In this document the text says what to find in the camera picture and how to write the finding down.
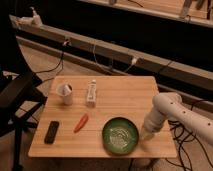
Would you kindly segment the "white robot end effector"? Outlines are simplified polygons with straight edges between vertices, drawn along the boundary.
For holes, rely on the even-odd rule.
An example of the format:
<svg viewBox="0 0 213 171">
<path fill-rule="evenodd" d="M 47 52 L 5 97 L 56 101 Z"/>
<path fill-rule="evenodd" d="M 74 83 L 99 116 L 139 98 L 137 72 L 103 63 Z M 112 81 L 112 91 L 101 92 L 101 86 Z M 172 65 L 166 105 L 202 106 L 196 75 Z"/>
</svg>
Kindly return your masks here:
<svg viewBox="0 0 213 171">
<path fill-rule="evenodd" d="M 150 112 L 146 115 L 141 128 L 140 139 L 148 141 L 153 138 L 154 134 L 159 132 L 166 120 L 166 117 L 158 112 Z"/>
</svg>

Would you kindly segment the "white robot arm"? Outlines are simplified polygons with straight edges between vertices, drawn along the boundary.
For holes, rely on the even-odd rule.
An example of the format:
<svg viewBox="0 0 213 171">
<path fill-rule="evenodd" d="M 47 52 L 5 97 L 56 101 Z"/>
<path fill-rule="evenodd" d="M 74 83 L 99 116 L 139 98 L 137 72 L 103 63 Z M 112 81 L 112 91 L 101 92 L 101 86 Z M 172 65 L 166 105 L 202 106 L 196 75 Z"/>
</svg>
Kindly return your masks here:
<svg viewBox="0 0 213 171">
<path fill-rule="evenodd" d="M 142 125 L 142 140 L 151 139 L 162 129 L 165 120 L 173 117 L 213 146 L 213 120 L 185 108 L 179 94 L 158 93 L 153 97 L 152 104 L 153 107 L 145 116 Z"/>
</svg>

